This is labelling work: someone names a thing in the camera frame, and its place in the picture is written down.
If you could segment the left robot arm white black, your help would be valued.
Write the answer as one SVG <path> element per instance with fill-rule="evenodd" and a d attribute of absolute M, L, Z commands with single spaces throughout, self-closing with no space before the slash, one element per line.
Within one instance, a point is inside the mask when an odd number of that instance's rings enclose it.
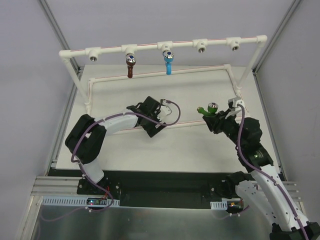
<path fill-rule="evenodd" d="M 122 130 L 142 127 L 149 137 L 154 137 L 163 128 L 163 120 L 172 110 L 148 96 L 143 102 L 127 106 L 121 113 L 101 119 L 83 114 L 65 140 L 65 146 L 82 167 L 90 181 L 88 188 L 99 195 L 105 191 L 104 172 L 98 162 L 105 137 Z"/>

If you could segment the white PVC pipe frame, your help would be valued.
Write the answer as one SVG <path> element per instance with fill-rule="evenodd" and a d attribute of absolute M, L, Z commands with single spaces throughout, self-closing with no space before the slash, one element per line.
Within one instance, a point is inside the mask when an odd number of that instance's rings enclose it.
<path fill-rule="evenodd" d="M 113 53 L 124 53 L 125 57 L 127 54 L 132 53 L 136 54 L 138 51 L 150 51 L 150 50 L 158 50 L 163 56 L 163 51 L 169 50 L 173 53 L 173 48 L 194 48 L 199 53 L 203 53 L 208 46 L 228 46 L 232 51 L 236 51 L 243 44 L 256 44 L 255 51 L 247 64 L 241 78 L 237 80 L 232 71 L 232 67 L 230 64 L 222 64 L 215 66 L 204 66 L 204 67 L 196 67 L 189 69 L 179 69 L 173 70 L 171 63 L 171 75 L 178 74 L 189 74 L 189 73 L 200 73 L 200 72 L 210 72 L 210 71 L 225 71 L 228 74 L 228 77 L 231 81 L 233 91 L 237 97 L 241 95 L 242 83 L 245 81 L 249 72 L 252 70 L 254 63 L 258 59 L 260 52 L 265 46 L 268 37 L 266 35 L 257 35 L 254 37 L 227 37 L 221 39 L 194 39 L 190 41 L 161 41 L 157 43 L 148 43 L 148 44 L 124 44 L 121 46 L 112 46 L 112 47 L 88 47 L 85 49 L 78 50 L 61 50 L 59 52 L 59 56 L 64 63 L 67 71 L 70 74 L 70 77 L 76 87 L 76 94 L 80 94 L 85 106 L 86 113 L 90 114 L 92 112 L 93 107 L 93 86 L 97 83 L 103 82 L 112 82 L 112 81 L 120 81 L 129 79 L 127 75 L 120 76 L 108 76 L 108 77 L 94 77 L 90 78 L 87 81 L 88 88 L 84 89 L 81 84 L 80 72 L 79 70 L 75 70 L 72 65 L 72 58 L 86 56 L 90 61 L 96 62 L 100 55 L 103 54 L 113 54 Z M 165 71 L 158 72 L 148 72 L 148 73 L 139 73 L 134 74 L 131 79 L 142 79 L 142 78 L 150 78 L 150 77 L 160 77 L 165 76 Z"/>

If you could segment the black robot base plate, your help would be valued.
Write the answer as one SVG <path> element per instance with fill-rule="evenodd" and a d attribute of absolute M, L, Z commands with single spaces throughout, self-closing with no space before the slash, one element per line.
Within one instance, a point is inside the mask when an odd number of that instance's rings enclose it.
<path fill-rule="evenodd" d="M 122 207 L 209 209 L 211 202 L 236 199 L 230 173 L 106 170 L 93 186 L 81 177 L 78 195 L 103 195 L 108 190 Z"/>

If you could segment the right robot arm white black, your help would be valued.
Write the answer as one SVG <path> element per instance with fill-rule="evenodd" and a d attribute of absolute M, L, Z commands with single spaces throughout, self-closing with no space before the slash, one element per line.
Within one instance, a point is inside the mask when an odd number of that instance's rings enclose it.
<path fill-rule="evenodd" d="M 260 122 L 243 117 L 240 123 L 229 111 L 204 112 L 203 120 L 214 133 L 223 133 L 234 144 L 240 163 L 256 181 L 260 190 L 242 171 L 227 176 L 222 186 L 225 198 L 242 198 L 270 225 L 271 240 L 316 240 L 320 225 L 311 222 L 293 201 L 285 188 L 268 151 L 261 144 Z"/>

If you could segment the green plastic water faucet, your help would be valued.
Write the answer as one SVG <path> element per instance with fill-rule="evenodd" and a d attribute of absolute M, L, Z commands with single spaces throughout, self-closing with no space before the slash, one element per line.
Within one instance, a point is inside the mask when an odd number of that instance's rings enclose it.
<path fill-rule="evenodd" d="M 213 116 L 218 112 L 219 105 L 215 102 L 209 102 L 207 108 L 197 107 L 197 112 L 203 116 Z"/>

